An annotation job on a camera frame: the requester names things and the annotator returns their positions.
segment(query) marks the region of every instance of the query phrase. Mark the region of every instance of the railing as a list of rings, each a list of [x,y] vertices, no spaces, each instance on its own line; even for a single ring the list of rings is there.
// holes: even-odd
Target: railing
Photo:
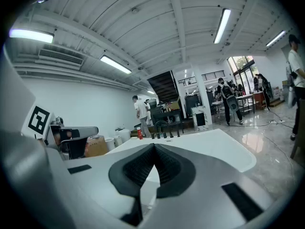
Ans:
[[[224,71],[215,71],[212,73],[202,75],[202,79],[204,82],[212,80],[212,79],[218,79],[220,77],[225,77]],[[193,76],[193,77],[185,78],[183,80],[179,80],[178,83],[183,84],[184,86],[187,86],[187,85],[195,84],[195,83],[197,83],[197,81],[196,81],[195,76]]]

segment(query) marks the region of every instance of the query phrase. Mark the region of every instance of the fluorescent light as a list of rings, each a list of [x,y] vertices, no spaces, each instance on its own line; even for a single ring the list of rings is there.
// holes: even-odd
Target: fluorescent light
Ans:
[[[114,68],[117,68],[120,71],[125,72],[126,74],[131,73],[131,71],[129,69],[127,69],[123,65],[117,63],[116,61],[112,60],[111,58],[108,58],[107,56],[102,56],[101,61],[113,66]]]
[[[266,47],[269,47],[272,43],[274,43],[277,39],[279,39],[281,36],[283,36],[286,33],[286,31],[281,31],[276,37],[274,37],[267,45]]]
[[[221,15],[220,24],[218,26],[218,30],[217,30],[217,33],[216,33],[214,43],[219,43],[219,41],[220,41],[220,39],[223,35],[225,26],[227,25],[227,22],[229,20],[230,13],[231,13],[231,10],[223,9],[223,13]]]
[[[32,39],[32,40],[52,43],[54,35],[47,32],[37,32],[37,31],[29,31],[23,29],[11,29],[10,37],[25,38],[25,39]]]

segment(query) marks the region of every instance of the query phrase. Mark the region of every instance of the air conditioning vent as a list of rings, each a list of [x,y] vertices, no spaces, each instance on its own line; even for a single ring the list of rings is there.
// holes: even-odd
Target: air conditioning vent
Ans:
[[[76,65],[79,67],[81,67],[83,62],[80,58],[47,49],[40,49],[38,56],[40,59]]]

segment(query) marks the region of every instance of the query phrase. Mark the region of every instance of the red bottle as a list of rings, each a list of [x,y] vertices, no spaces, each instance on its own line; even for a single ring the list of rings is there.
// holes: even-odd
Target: red bottle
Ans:
[[[137,128],[137,131],[138,131],[138,138],[139,138],[140,140],[142,140],[142,139],[143,139],[143,135],[142,135],[142,132],[141,132],[141,128],[138,127],[138,128]]]

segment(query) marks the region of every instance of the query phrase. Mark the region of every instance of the floor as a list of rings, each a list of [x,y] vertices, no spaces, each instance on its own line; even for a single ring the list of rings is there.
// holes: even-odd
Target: floor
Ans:
[[[209,130],[223,130],[253,153],[256,165],[245,174],[268,191],[274,199],[278,199],[283,194],[292,192],[302,178],[305,155],[298,150],[294,160],[290,158],[294,142],[289,137],[292,131],[290,127],[294,125],[295,108],[289,109],[287,104],[283,103],[271,108],[271,111],[285,121],[283,125],[269,124],[272,120],[279,122],[280,118],[267,110],[257,110],[255,114],[251,112],[244,115],[245,127],[238,124],[235,116],[235,122],[231,117],[231,126],[227,126],[224,120],[220,123],[217,120]],[[194,132],[194,129],[186,129],[184,135]]]

